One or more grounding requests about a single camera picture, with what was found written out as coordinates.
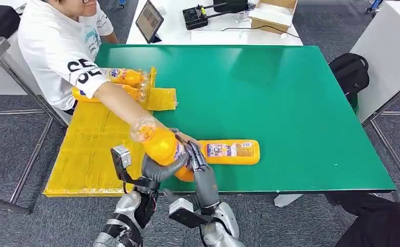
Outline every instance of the cable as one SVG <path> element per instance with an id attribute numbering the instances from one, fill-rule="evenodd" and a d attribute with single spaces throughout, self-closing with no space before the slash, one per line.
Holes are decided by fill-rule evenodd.
<path id="1" fill-rule="evenodd" d="M 291 35 L 291 36 L 293 36 L 293 37 L 295 37 L 295 38 L 300 38 L 300 37 L 298 37 L 297 35 L 294 35 L 294 34 L 291 34 L 291 33 L 289 33 L 289 32 L 280 30 L 280 29 L 275 28 L 275 27 L 267 26 L 267 25 L 260 26 L 260 27 L 228 27 L 228 28 L 224 28 L 224 29 L 221 30 L 221 31 L 226 31 L 226 30 L 229 30 L 229 29 L 250 29 L 250 30 L 254 30 L 254 29 L 259 29 L 259 28 L 261 28 L 261 27 L 269 27 L 269 28 L 275 29 L 275 30 L 277 30 L 277 31 L 287 33 L 287 34 L 289 34 L 289 35 Z"/>
<path id="2" fill-rule="evenodd" d="M 126 182 L 125 181 L 123 181 L 123 191 L 125 194 L 128 193 L 128 191 L 126 190 Z"/>
<path id="3" fill-rule="evenodd" d="M 206 244 L 205 240 L 203 239 L 203 232 L 202 232 L 202 227 L 198 226 L 198 230 L 200 231 L 200 239 L 202 240 L 202 244 L 204 247 L 208 247 L 208 245 Z"/>

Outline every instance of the metal frame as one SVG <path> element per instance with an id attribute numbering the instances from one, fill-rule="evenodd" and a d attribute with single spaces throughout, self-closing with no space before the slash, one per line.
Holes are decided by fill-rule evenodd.
<path id="1" fill-rule="evenodd" d="M 9 48 L 9 43 L 5 39 L 0 42 L 0 50 L 5 52 Z M 40 139 L 38 140 L 37 145 L 35 146 L 32 155 L 29 159 L 29 162 L 26 165 L 26 168 L 20 177 L 20 180 L 12 194 L 11 199 L 8 201 L 4 201 L 0 199 L 0 208 L 6 209 L 8 211 L 12 211 L 18 214 L 28 214 L 30 213 L 30 209 L 18 206 L 17 200 L 23 191 L 23 187 L 26 183 L 27 178 L 29 177 L 30 171 L 35 163 L 35 160 L 38 157 L 38 153 L 46 139 L 47 133 L 50 129 L 51 124 L 53 123 L 53 119 L 56 119 L 62 126 L 66 127 L 66 123 L 60 118 L 59 115 L 54 112 L 53 109 L 48 107 L 44 101 L 38 97 L 21 79 L 20 77 L 7 65 L 7 63 L 3 60 L 3 55 L 0 54 L 0 66 L 16 81 L 16 83 L 41 107 L 41 109 L 32 109 L 32 110 L 13 110 L 13 111 L 0 111 L 0 115 L 26 115 L 26 114 L 43 114 L 46 113 L 49 116 L 48 121 L 44 127 L 43 132 L 41 133 Z"/>
<path id="2" fill-rule="evenodd" d="M 375 111 L 372 116 L 368 117 L 362 122 L 363 126 L 366 126 L 368 123 L 372 125 L 374 130 L 376 131 L 377 135 L 385 145 L 386 149 L 388 150 L 389 154 L 392 156 L 394 159 L 394 162 L 398 169 L 400 170 L 400 159 L 398 158 L 397 154 L 395 153 L 394 149 L 392 148 L 391 144 L 389 141 L 386 139 L 385 135 L 383 134 L 383 131 L 381 128 L 377 125 L 376 123 L 376 117 L 379 115 L 384 115 L 384 116 L 400 116 L 400 112 L 385 112 L 385 110 L 393 105 L 394 102 L 396 102 L 398 99 L 400 99 L 400 91 L 396 93 L 392 98 L 390 98 L 385 104 L 383 104 L 377 111 Z"/>

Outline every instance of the metal table leg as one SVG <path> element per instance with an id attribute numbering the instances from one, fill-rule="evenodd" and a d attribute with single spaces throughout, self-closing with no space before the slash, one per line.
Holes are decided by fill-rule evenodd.
<path id="1" fill-rule="evenodd" d="M 367 119 L 365 119 L 362 122 L 363 126 L 366 126 L 369 121 L 375 119 L 378 115 L 383 113 L 388 107 L 390 107 L 394 102 L 396 102 L 398 99 L 400 99 L 400 91 L 396 93 L 392 98 L 390 98 L 385 104 L 383 104 L 379 109 L 377 109 L 372 116 L 369 116 Z"/>
<path id="2" fill-rule="evenodd" d="M 400 116 L 400 112 L 382 112 L 381 116 Z"/>
<path id="3" fill-rule="evenodd" d="M 17 213 L 17 214 L 22 214 L 22 215 L 26 215 L 29 213 L 29 210 L 27 208 L 15 205 L 13 203 L 4 201 L 0 199 L 0 208 L 6 209 L 8 211 Z"/>
<path id="4" fill-rule="evenodd" d="M 45 113 L 43 110 L 13 110 L 13 111 L 0 111 L 0 115 L 21 115 L 21 114 L 37 114 Z"/>
<path id="5" fill-rule="evenodd" d="M 47 107 L 44 102 L 32 92 L 32 90 L 11 70 L 11 68 L 0 58 L 0 66 L 16 81 L 16 83 L 45 111 L 49 116 L 56 119 L 62 126 L 67 127 L 67 124 L 54 112 L 53 109 Z"/>
<path id="6" fill-rule="evenodd" d="M 23 190 L 23 186 L 27 180 L 27 177 L 29 176 L 30 170 L 32 169 L 33 163 L 35 163 L 35 160 L 38 157 L 38 153 L 41 149 L 41 146 L 43 145 L 44 140 L 46 139 L 47 133 L 49 132 L 51 123 L 53 122 L 53 118 L 49 117 L 49 120 L 46 123 L 46 126 L 44 127 L 43 133 L 40 136 L 40 139 L 38 140 L 37 146 L 32 152 L 32 155 L 30 156 L 29 162 L 26 165 L 26 168 L 22 174 L 22 177 L 19 180 L 19 183 L 17 184 L 17 187 L 15 188 L 14 193 L 12 194 L 11 200 L 9 201 L 10 203 L 16 203 L 17 199 L 19 198 L 20 193 Z"/>
<path id="7" fill-rule="evenodd" d="M 388 152 L 391 154 L 392 158 L 394 159 L 395 164 L 400 170 L 400 159 L 398 158 L 397 154 L 395 153 L 394 149 L 391 147 L 389 144 L 388 140 L 386 139 L 385 135 L 383 134 L 382 130 L 379 128 L 377 123 L 375 122 L 374 119 L 370 120 L 371 125 L 374 127 L 377 135 L 380 137 L 382 140 L 383 144 L 385 145 L 386 149 L 388 149 Z"/>

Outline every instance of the man's arm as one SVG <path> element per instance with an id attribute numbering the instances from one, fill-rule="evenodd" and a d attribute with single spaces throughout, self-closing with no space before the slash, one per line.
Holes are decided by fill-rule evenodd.
<path id="1" fill-rule="evenodd" d="M 108 36 L 102 36 L 102 37 L 107 43 L 118 44 L 118 39 L 114 32 L 112 32 Z"/>
<path id="2" fill-rule="evenodd" d="M 128 124 L 132 124 L 140 117 L 152 117 L 124 89 L 112 82 L 103 83 L 94 93 L 94 97 Z M 155 121 L 157 126 L 165 128 L 157 119 Z"/>

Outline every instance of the white t-shirt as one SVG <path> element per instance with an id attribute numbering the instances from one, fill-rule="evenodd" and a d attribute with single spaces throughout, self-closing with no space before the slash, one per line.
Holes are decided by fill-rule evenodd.
<path id="1" fill-rule="evenodd" d="M 100 36 L 114 31 L 97 3 L 97 13 L 76 22 L 48 3 L 30 0 L 18 30 L 20 50 L 49 104 L 69 110 L 73 86 L 92 98 L 106 81 L 94 63 Z"/>

